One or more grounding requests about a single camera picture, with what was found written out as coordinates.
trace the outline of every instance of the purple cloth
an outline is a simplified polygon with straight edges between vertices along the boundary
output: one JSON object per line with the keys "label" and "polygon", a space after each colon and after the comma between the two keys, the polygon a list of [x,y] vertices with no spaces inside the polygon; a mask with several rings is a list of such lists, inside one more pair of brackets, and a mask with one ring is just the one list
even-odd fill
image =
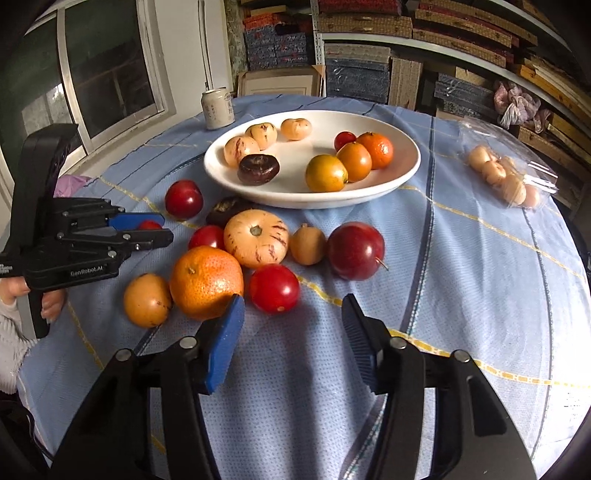
{"label": "purple cloth", "polygon": [[62,175],[57,179],[56,191],[53,193],[54,197],[72,197],[84,185],[90,182],[90,177],[82,177],[78,175]]}

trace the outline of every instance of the white plate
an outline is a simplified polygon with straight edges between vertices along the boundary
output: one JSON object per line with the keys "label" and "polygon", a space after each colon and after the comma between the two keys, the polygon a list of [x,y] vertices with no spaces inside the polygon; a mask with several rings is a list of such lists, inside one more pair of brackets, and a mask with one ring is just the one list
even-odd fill
{"label": "white plate", "polygon": [[[226,164],[224,145],[232,137],[243,135],[251,125],[270,122],[279,130],[286,118],[306,118],[312,124],[311,135],[291,142],[279,133],[277,143],[264,151],[279,161],[277,176],[264,185],[244,185],[238,180],[237,170]],[[365,132],[385,135],[394,145],[394,160],[387,168],[373,170],[365,179],[347,184],[340,192],[311,193],[304,178],[306,166],[315,155],[334,155],[333,141],[342,131],[355,135]],[[224,133],[207,149],[204,163],[213,180],[253,202],[283,208],[320,209],[368,202],[391,192],[416,173],[421,164],[421,154],[417,144],[406,133],[380,120],[355,113],[297,110],[263,116]]]}

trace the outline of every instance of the orange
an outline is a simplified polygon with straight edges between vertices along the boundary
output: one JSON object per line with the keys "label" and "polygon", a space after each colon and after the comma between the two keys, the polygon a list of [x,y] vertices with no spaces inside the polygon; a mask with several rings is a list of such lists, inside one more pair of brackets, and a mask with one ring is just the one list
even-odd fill
{"label": "orange", "polygon": [[233,294],[244,295],[238,260],[207,245],[192,248],[177,260],[169,286],[178,308],[196,320],[219,317]]}
{"label": "orange", "polygon": [[367,148],[371,155],[372,170],[386,168],[394,158],[394,146],[382,134],[367,132],[357,137],[357,142]]}

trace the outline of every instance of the window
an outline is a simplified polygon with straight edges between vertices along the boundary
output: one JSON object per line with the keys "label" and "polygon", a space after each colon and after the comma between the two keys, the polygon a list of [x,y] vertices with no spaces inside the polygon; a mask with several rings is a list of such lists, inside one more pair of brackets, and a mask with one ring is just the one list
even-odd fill
{"label": "window", "polygon": [[87,0],[66,10],[72,83],[91,138],[152,105],[135,0]]}
{"label": "window", "polygon": [[26,137],[40,128],[78,124],[72,164],[164,110],[138,23],[148,1],[83,0],[25,35],[0,70],[0,148],[13,177]]}
{"label": "window", "polygon": [[[73,122],[57,59],[56,19],[26,35],[0,72],[0,148],[14,177],[25,139],[54,123]],[[75,140],[72,150],[81,145]]]}

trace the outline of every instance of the aluminum can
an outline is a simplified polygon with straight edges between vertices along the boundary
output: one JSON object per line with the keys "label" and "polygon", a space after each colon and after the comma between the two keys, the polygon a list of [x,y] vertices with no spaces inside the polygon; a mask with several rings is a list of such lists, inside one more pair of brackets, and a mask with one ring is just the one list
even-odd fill
{"label": "aluminum can", "polygon": [[203,92],[201,106],[208,130],[225,127],[234,121],[232,95],[226,87]]}

